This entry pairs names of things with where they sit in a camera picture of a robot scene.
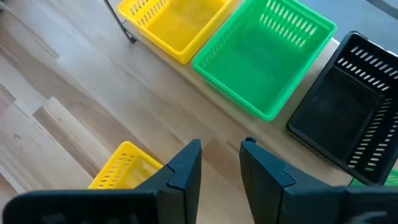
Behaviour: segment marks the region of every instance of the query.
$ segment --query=yellow plastic basket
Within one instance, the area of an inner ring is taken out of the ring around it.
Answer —
[[[187,63],[233,12],[235,0],[123,0],[119,13],[144,37]]]
[[[133,189],[163,167],[131,142],[123,142],[89,189]]]

